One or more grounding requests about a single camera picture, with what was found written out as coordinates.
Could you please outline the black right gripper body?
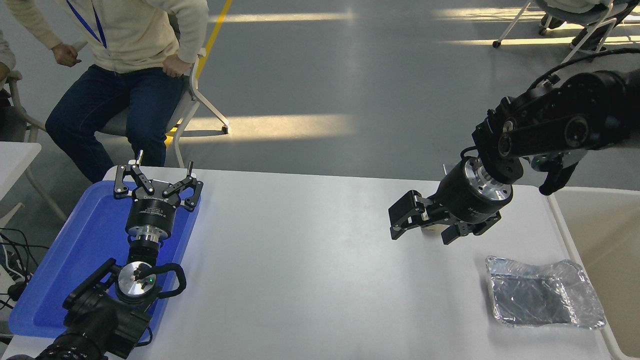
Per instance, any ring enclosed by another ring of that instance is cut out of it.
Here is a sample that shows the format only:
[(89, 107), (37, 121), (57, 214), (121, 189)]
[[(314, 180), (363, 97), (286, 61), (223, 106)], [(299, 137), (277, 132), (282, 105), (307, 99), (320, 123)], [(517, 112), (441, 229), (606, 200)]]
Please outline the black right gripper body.
[(430, 198), (455, 218), (478, 224), (503, 207), (503, 183), (489, 174), (482, 160), (463, 159), (446, 173)]

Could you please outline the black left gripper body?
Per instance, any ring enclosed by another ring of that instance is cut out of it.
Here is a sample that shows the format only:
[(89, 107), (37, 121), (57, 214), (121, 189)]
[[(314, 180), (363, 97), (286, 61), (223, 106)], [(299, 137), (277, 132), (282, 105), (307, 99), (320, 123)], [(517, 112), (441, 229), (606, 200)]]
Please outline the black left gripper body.
[(153, 194), (148, 194), (142, 186), (133, 191), (133, 201), (125, 225), (127, 234), (135, 237), (143, 228), (151, 227), (156, 228), (161, 237), (172, 235), (181, 198), (178, 194), (163, 196), (170, 185), (169, 182), (151, 180)]

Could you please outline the person's left hand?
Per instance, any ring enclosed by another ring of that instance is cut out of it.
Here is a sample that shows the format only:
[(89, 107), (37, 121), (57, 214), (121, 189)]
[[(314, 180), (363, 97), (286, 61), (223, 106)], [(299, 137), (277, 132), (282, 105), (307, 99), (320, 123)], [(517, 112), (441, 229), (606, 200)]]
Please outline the person's left hand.
[(192, 68), (193, 63), (183, 61), (177, 54), (169, 55), (162, 62), (162, 71), (172, 78), (180, 78)]

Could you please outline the person's right hand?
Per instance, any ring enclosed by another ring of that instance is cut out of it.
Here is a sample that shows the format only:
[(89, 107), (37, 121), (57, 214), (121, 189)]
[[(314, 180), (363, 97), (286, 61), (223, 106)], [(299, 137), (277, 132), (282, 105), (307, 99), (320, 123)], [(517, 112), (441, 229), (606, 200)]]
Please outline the person's right hand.
[(82, 63), (82, 60), (78, 59), (77, 50), (69, 44), (59, 43), (50, 50), (54, 55), (55, 62), (59, 65), (73, 68), (75, 65)]

